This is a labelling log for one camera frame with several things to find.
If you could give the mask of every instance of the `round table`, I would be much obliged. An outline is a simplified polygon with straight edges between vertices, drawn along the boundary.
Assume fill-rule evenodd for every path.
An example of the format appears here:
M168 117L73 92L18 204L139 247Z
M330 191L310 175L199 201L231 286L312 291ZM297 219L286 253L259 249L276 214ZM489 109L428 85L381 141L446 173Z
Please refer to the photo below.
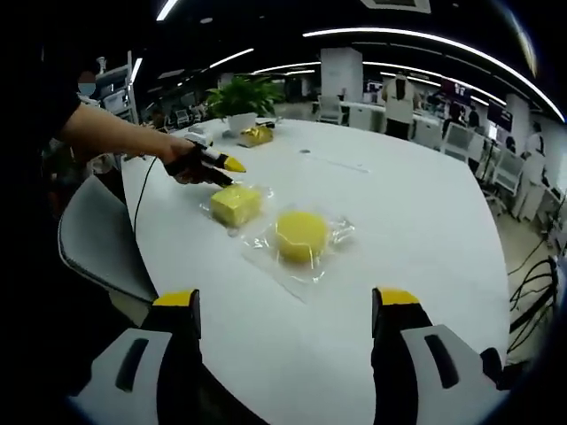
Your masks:
M253 149L200 125L220 151L268 185L280 206L320 205L356 227L308 302L245 259L237 237L199 205L218 190L183 186L159 161L137 218L137 243L159 294L201 292L203 361L271 424L372 423L371 289L416 295L434 324L477 352L505 357L508 279L493 217L468 167L422 146L349 127L284 120ZM123 164L133 218L149 160Z

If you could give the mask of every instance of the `floor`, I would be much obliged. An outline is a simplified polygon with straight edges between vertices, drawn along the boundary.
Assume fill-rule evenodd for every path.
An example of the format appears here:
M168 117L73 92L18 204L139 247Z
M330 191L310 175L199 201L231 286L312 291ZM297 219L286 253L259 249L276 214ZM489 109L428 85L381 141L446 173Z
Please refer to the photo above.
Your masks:
M315 116L311 113L310 103L278 104L276 106L276 115L295 120L315 120ZM549 249L545 243L542 243L522 266L526 257L528 257L528 255L541 241L539 230L528 222L520 223L512 219L512 217L506 213L496 217L495 222L500 235L508 272L516 270L521 266L521 268L519 268L514 274L509 276L509 293L511 296L522 283L526 273L533 265L542 259L546 259L550 255L556 255L556 252ZM536 273L532 275L545 272L545 267L542 266L541 269L536 269ZM548 278L541 278L530 282L529 287L526 285L525 289L526 291L539 290L548 284ZM510 313L510 321L513 321L523 311L525 311L539 295L540 293L531 293L522 297L517 308ZM135 300L120 293L112 293L111 299L113 300L114 305L130 317L134 323L142 323L145 315L147 314L147 308L144 305L141 305ZM530 331L534 322L535 321L532 321L529 324L528 329L523 333L519 340L523 339ZM537 354L541 341L545 337L545 329L547 328L547 325L548 321L545 320L545 318L541 320L539 326L535 328L530 337L517 349L510 353L508 363L517 363L525 359L530 359ZM517 332L510 336L509 342L512 343L516 337Z

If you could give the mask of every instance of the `yellow tool tip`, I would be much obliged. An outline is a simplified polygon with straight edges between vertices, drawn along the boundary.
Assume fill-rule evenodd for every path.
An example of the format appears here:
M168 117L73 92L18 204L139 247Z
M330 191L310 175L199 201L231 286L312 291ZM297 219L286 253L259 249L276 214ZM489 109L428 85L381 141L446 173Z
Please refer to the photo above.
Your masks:
M242 164L240 164L236 159L232 157L228 157L226 161L224 161L224 169L227 171L233 171L235 173L245 173L246 168Z

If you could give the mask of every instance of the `clear plastic packaging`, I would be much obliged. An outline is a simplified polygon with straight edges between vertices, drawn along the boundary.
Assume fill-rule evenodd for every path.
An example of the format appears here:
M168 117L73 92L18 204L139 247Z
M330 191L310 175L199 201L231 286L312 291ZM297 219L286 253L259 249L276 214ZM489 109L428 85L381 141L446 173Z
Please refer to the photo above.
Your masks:
M292 215L298 217L296 213L308 213L311 217L307 216L307 221L301 225L303 228L299 226L295 235L286 235L283 233L287 231L285 221L289 224ZM321 221L324 222L323 240L320 239ZM289 205L276 212L271 222L262 228L256 226L243 232L243 254L252 264L271 274L294 297L307 302L316 285L324 282L326 266L347 249L353 232L353 223L344 216L330 214L318 207ZM292 240L297 237L306 237L310 243Z
M273 196L269 187L235 182L219 189L200 208L211 220L222 224L230 236L238 236L249 223L266 218Z

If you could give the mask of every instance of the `black cable bundle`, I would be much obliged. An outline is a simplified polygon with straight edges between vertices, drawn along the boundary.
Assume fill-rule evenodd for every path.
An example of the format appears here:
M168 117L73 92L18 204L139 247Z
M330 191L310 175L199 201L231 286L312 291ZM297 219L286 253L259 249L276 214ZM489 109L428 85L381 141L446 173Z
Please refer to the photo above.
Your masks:
M537 267L542 266L544 264L549 265L549 272L548 273L542 273L542 274L538 274L534 277L530 277L533 270L535 270ZM551 279L551 283L549 285L545 286L544 288L540 288L538 290L528 290L527 292L522 293L522 289L525 287L525 285L527 285L530 282L536 281L538 279L544 278L544 277L549 277ZM521 298L523 298L523 297L525 297L529 294L533 294L533 293L543 292L543 294L530 306L530 308L528 308L525 311L525 313L523 313L520 317L518 317L510 325L510 334L512 332L516 331L522 325L524 325L524 326L522 327L522 329L520 329L516 338L514 339L512 344L509 346L508 351L507 351L508 354L510 354L517 347L522 345L530 337L530 335L534 332L534 330L538 327L540 322L548 315L548 312L550 310L553 311L553 309L555 308L555 302L556 302L557 284L558 284L558 279L557 279L557 272L556 272L556 264L553 261L553 259L548 258L548 259L544 259L544 260L536 263L530 269L530 271L526 274L526 276L525 276L524 280L522 281L522 283L520 284L520 286L518 286L518 288L514 291L514 294L512 294L512 297L510 299L510 303L514 303L514 305L510 308L510 311L517 308L518 302ZM522 340L520 340L520 338L524 335L524 332L528 329L530 323L532 322L532 320L535 317L537 317L537 320L535 321L535 323L533 323L532 328L529 330L527 335L525 335L524 338Z

